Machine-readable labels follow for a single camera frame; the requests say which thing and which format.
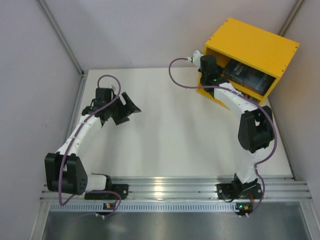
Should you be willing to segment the Three Days To See book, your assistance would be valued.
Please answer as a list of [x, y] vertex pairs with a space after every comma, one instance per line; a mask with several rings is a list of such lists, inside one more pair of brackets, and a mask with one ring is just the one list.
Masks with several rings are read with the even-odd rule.
[[248, 90], [250, 90], [250, 91], [253, 91], [253, 92], [255, 92], [255, 93], [257, 93], [257, 94], [259, 94], [259, 95], [264, 95], [264, 93], [262, 92], [262, 91], [260, 91], [260, 90], [258, 90], [258, 89], [256, 89], [256, 88], [254, 88], [254, 87], [251, 87], [251, 86], [249, 86], [249, 85], [247, 85], [247, 84], [245, 84], [245, 83], [243, 83], [243, 82], [241, 82], [241, 81], [238, 81], [237, 79], [235, 79], [235, 78], [227, 78], [230, 82], [232, 82], [232, 84], [234, 85], [234, 84], [237, 84], [237, 85], [239, 85], [239, 86], [241, 86], [241, 87], [243, 87], [243, 88], [245, 88], [245, 89], [248, 89]]

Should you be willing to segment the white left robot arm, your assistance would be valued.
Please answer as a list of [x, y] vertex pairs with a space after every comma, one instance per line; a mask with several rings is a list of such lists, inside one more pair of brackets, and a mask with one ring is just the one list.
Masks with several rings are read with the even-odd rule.
[[48, 153], [44, 159], [48, 190], [71, 195], [110, 191], [111, 177], [99, 173], [89, 174], [81, 157], [108, 119], [120, 125], [128, 122], [131, 114], [139, 112], [141, 110], [126, 92], [117, 96], [112, 88], [97, 88], [95, 98], [82, 110], [74, 131], [56, 152]]

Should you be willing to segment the light blue treehouse book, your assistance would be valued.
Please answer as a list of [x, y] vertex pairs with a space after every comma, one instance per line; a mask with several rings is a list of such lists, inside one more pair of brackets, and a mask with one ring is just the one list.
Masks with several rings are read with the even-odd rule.
[[260, 103], [260, 100], [259, 100], [259, 99], [255, 98], [255, 97], [253, 97], [253, 96], [250, 96], [249, 94], [242, 93], [242, 95], [243, 95], [244, 97], [246, 97], [247, 99], [250, 99], [250, 100], [252, 100], [252, 101], [254, 101], [254, 102], [258, 103], [258, 104]]

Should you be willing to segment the Nineteen Eighty-Four blue book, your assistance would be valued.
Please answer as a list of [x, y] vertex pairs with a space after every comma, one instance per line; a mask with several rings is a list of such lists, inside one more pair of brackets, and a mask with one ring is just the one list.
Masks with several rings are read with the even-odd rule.
[[237, 79], [264, 94], [268, 91], [275, 78], [242, 62], [231, 59], [224, 67], [223, 73], [226, 78]]

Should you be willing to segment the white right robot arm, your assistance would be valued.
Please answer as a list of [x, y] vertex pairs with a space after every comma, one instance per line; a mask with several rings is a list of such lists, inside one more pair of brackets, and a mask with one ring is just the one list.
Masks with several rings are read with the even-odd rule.
[[222, 76], [223, 68], [217, 65], [215, 56], [200, 54], [195, 65], [201, 73], [200, 84], [214, 99], [223, 103], [240, 120], [238, 141], [248, 151], [241, 161], [238, 171], [231, 182], [238, 193], [247, 191], [257, 184], [255, 164], [261, 160], [262, 152], [274, 140], [275, 134], [270, 124], [272, 111], [266, 106], [258, 108]]

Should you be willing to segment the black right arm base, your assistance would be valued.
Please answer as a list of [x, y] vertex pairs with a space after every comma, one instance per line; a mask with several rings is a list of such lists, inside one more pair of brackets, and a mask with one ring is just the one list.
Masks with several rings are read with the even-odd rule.
[[237, 174], [234, 174], [230, 183], [219, 183], [216, 185], [219, 200], [232, 202], [234, 200], [258, 200], [262, 197], [262, 188], [255, 178], [250, 182], [242, 182]]

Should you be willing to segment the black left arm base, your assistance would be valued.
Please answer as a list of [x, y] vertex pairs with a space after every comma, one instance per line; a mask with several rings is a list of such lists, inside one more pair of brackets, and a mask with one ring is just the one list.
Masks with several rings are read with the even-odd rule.
[[124, 200], [128, 196], [129, 185], [112, 183], [112, 178], [109, 175], [90, 174], [84, 192], [85, 200], [116, 200], [119, 198], [117, 195], [107, 192], [117, 193]]

